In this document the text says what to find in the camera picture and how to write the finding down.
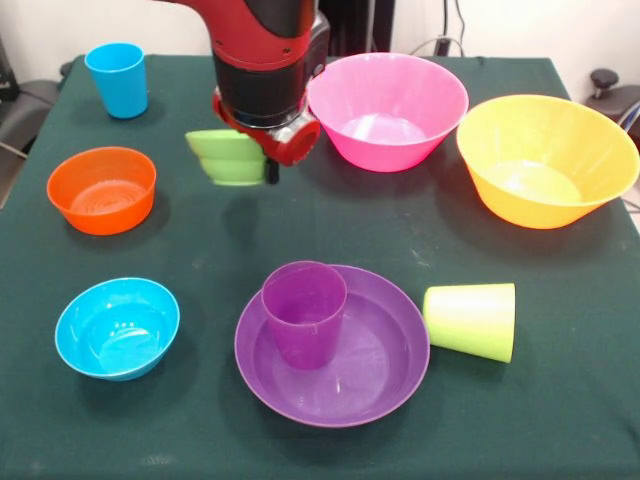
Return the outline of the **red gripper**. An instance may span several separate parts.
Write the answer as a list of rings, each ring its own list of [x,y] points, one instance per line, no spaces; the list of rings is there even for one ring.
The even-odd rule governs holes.
[[[220,90],[214,89],[212,99],[216,115],[232,129],[248,135],[259,144],[268,157],[265,165],[265,177],[268,184],[279,182],[279,163],[293,166],[303,160],[316,144],[320,134],[320,122],[309,109],[306,96],[302,97],[299,113],[287,118],[283,125],[273,128],[247,126],[232,117],[224,105]]]

